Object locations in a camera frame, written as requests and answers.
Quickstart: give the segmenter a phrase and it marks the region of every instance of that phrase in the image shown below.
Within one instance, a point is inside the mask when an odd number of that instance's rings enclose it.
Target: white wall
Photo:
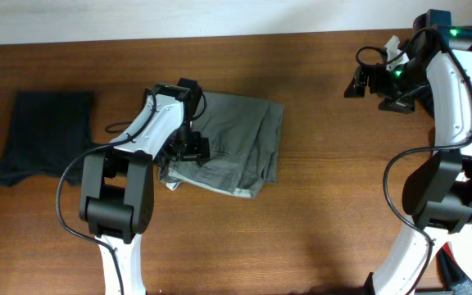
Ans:
[[[410,28],[470,0],[0,0],[0,44]]]

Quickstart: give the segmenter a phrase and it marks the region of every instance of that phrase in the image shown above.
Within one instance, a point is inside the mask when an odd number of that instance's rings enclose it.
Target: wood surface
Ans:
[[[433,119],[379,111],[380,98],[343,98],[358,48],[383,46],[380,30],[205,39],[152,39],[0,46],[0,156],[18,90],[92,90],[96,142],[132,120],[143,89],[197,79],[204,90],[285,105],[277,184],[255,200],[192,185],[155,185],[156,207],[142,242],[151,293],[304,293],[361,286],[383,262],[402,223],[382,193],[387,162],[429,144]],[[366,54],[366,61],[377,61]],[[393,168],[400,208],[406,177],[429,155]],[[58,179],[31,177],[0,187],[0,294],[103,294],[98,247],[58,224]],[[79,187],[65,186],[62,210],[79,220]],[[435,262],[421,288],[441,283]]]

